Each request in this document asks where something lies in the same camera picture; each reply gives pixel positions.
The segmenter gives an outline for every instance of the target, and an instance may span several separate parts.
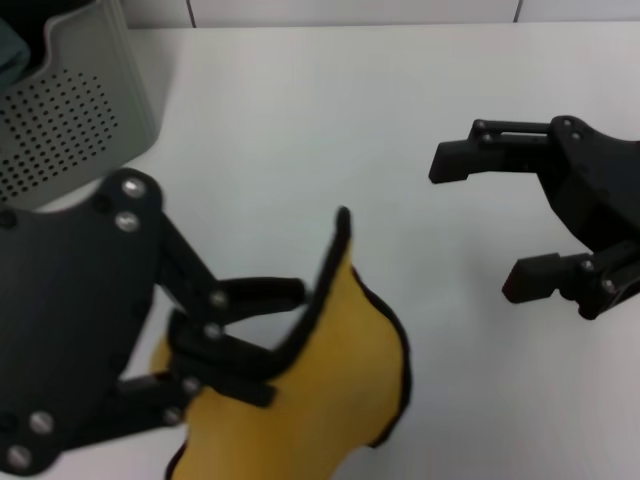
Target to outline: gray plastic bin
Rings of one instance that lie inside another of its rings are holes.
[[[47,57],[0,98],[0,200],[31,209],[147,150],[155,125],[118,0],[47,23]]]

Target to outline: white wall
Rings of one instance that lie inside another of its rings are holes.
[[[517,0],[191,0],[198,27],[511,22]]]
[[[521,22],[640,20],[640,0],[524,0]]]
[[[190,27],[186,0],[121,0],[132,28]]]

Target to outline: screw head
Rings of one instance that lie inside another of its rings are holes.
[[[616,286],[614,285],[614,283],[611,280],[603,280],[602,281],[602,288],[605,289],[606,292],[608,293],[615,293],[616,292]]]
[[[207,323],[204,326],[204,336],[209,340],[218,340],[224,336],[224,329],[217,323]]]
[[[116,215],[116,225],[123,232],[131,233],[140,228],[140,220],[132,212],[120,212]]]
[[[162,412],[162,419],[167,425],[178,425],[182,421],[182,410],[176,407],[167,408]]]
[[[147,186],[139,178],[127,178],[122,183],[122,191],[131,198],[142,198],[147,193]]]
[[[18,224],[16,214],[11,210],[3,210],[0,212],[0,227],[13,228]]]
[[[31,466],[31,452],[20,445],[9,447],[7,451],[7,463],[14,470],[23,471]]]
[[[216,290],[215,292],[213,292],[209,296],[209,301],[215,308],[223,309],[227,308],[227,305],[229,305],[229,298],[227,297],[227,294],[222,290]]]
[[[51,414],[47,412],[34,412],[29,417],[29,427],[36,435],[51,435],[55,428],[55,422]]]
[[[187,395],[197,395],[202,389],[200,380],[196,377],[187,377],[182,381],[182,388]]]
[[[585,260],[584,262],[580,263],[580,267],[586,272],[593,272],[595,268],[591,260]]]

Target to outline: white table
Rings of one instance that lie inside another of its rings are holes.
[[[595,322],[559,296],[509,304],[500,289],[516,259],[584,247],[534,176],[434,186],[427,174],[438,142],[465,137],[475,118],[573,114],[640,137],[640,24],[165,30],[132,40],[163,126],[131,165],[160,182],[169,215],[213,272],[313,281],[344,204],[358,269],[409,332],[411,409],[391,443],[358,451],[335,479],[638,478],[640,299]],[[169,304],[161,295],[156,304],[132,374],[164,330]],[[295,318],[233,333],[274,345]],[[160,480],[183,435],[70,453],[42,478]]]

